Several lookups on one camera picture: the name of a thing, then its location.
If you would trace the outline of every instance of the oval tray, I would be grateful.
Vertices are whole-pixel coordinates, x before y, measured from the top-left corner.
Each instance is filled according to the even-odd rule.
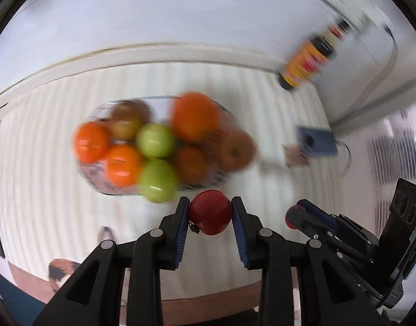
[[[145,97],[145,98],[132,98],[131,100],[140,99],[145,101],[151,109],[151,121],[153,123],[169,123],[170,106],[174,98],[173,96],[159,96],[159,97]],[[107,102],[98,106],[86,119],[86,121],[101,121],[108,119],[111,115],[113,108],[117,103],[122,100],[114,102]],[[222,110],[224,119],[230,122],[234,122],[232,114],[225,109],[222,105],[218,104]],[[115,140],[115,143],[124,143],[123,141]],[[138,185],[132,185],[129,187],[115,186],[109,182],[104,174],[104,161],[98,161],[93,164],[78,163],[79,172],[90,182],[96,191],[105,195],[139,195]],[[226,179],[227,173],[220,170],[211,164],[209,175],[203,185],[191,185],[183,183],[180,190],[192,190],[202,189],[206,187],[213,187],[221,184]]]

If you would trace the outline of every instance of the bottle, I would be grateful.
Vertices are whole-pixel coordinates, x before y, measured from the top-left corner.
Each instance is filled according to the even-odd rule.
[[[291,91],[303,81],[310,79],[335,54],[335,49],[343,39],[350,25],[344,19],[327,27],[323,34],[313,35],[306,40],[300,50],[288,61],[279,73],[279,84]]]

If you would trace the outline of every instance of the white table surface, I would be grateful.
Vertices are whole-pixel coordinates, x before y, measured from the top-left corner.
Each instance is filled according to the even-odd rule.
[[[297,143],[297,125],[328,128],[315,87],[283,90],[272,73],[207,63],[149,63],[87,71],[49,82],[10,103],[0,125],[0,235],[7,260],[44,280],[55,258],[82,262],[101,226],[118,243],[137,239],[174,212],[179,198],[148,203],[141,196],[106,196],[77,172],[72,136],[99,104],[197,90],[224,105],[259,145],[259,158],[218,189],[241,196],[248,212],[285,238],[286,210],[307,198],[329,213],[342,210],[336,158],[285,166],[283,146]],[[192,199],[198,191],[191,192]],[[162,272],[163,299],[188,298],[248,285],[259,271],[240,262],[232,226],[218,236],[188,233],[176,272]]]

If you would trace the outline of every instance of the cable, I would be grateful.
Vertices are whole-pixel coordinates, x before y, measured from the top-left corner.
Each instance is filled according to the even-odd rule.
[[[350,167],[352,166],[352,153],[350,152],[349,146],[347,146],[345,142],[336,141],[336,144],[346,147],[347,151],[349,151],[349,159],[347,161],[346,167],[342,170],[341,174],[339,174],[339,176],[341,176],[343,178],[344,176],[347,175],[347,173],[350,170]]]
[[[385,27],[386,33],[392,38],[392,52],[386,66],[380,71],[372,81],[365,87],[362,94],[342,113],[337,120],[332,122],[331,126],[339,125],[340,123],[344,122],[348,117],[354,114],[362,104],[366,102],[366,100],[372,95],[372,93],[376,90],[376,88],[390,75],[390,73],[394,70],[394,67],[397,63],[398,58],[398,45],[392,34],[392,31],[389,29],[388,26]]]

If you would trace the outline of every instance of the tangerine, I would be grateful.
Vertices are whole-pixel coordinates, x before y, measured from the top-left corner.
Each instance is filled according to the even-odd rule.
[[[95,163],[102,159],[110,148],[107,130],[95,122],[80,125],[73,142],[74,152],[81,163]]]
[[[143,157],[134,146],[114,145],[107,153],[104,172],[112,184],[127,187],[138,182],[142,165]]]
[[[220,107],[205,94],[186,92],[174,101],[173,129],[185,142],[200,143],[205,135],[218,129],[220,112]]]
[[[174,156],[174,166],[184,183],[202,184],[207,177],[208,164],[205,152],[192,145],[180,147]]]

